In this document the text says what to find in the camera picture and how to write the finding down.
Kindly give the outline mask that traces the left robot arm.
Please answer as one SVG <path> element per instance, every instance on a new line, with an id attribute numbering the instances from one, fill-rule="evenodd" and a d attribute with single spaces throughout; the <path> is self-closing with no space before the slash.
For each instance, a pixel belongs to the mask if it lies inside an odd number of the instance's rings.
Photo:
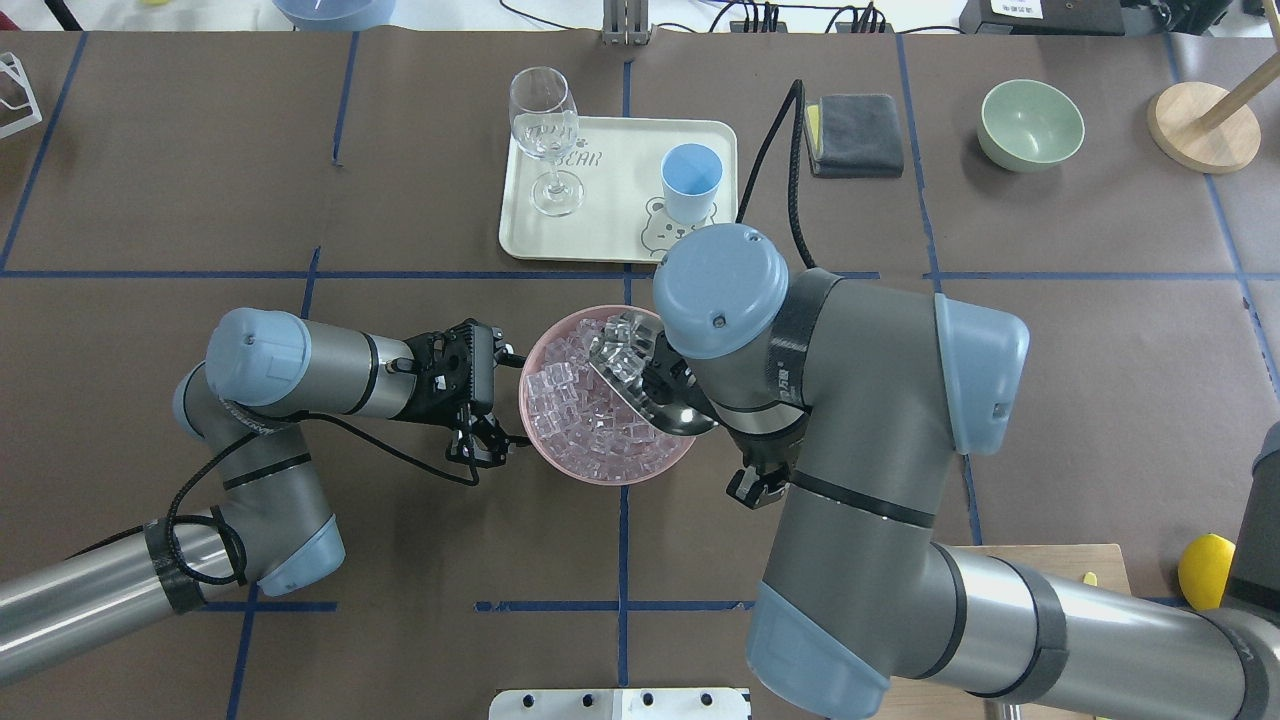
<path id="1" fill-rule="evenodd" d="M 346 548 L 302 432 L 325 421 L 360 439 L 356 416 L 445 428 L 449 473 L 477 484 L 522 436 L 494 414 L 495 370 L 524 356 L 500 329 L 467 319 L 410 340 L 238 307 L 212 332 L 205 359 L 177 386 L 179 424 L 205 442 L 225 498 L 200 512 L 168 510 L 44 570 L 3 584 L 3 684 L 24 680 L 220 593 L 253 584 L 271 597 L 333 574 Z"/>

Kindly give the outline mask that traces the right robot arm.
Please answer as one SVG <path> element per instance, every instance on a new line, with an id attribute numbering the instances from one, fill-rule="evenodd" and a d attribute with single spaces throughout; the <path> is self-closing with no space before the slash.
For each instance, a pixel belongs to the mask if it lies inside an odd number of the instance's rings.
<path id="1" fill-rule="evenodd" d="M 654 301 L 756 479 L 783 489 L 748 633 L 774 694 L 869 719 L 895 676 L 1111 719 L 1277 716 L 1277 429 L 1224 597 L 1194 612 L 936 543 L 948 465 L 992 454 L 1029 348 L 1007 313 L 797 274 L 744 224 L 694 231 Z"/>

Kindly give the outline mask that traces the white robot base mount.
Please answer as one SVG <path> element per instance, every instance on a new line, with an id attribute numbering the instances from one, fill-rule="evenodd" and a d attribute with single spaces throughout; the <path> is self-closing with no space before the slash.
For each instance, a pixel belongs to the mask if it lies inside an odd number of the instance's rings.
<path id="1" fill-rule="evenodd" d="M 509 689 L 489 719 L 751 719 L 750 693 L 731 687 Z"/>

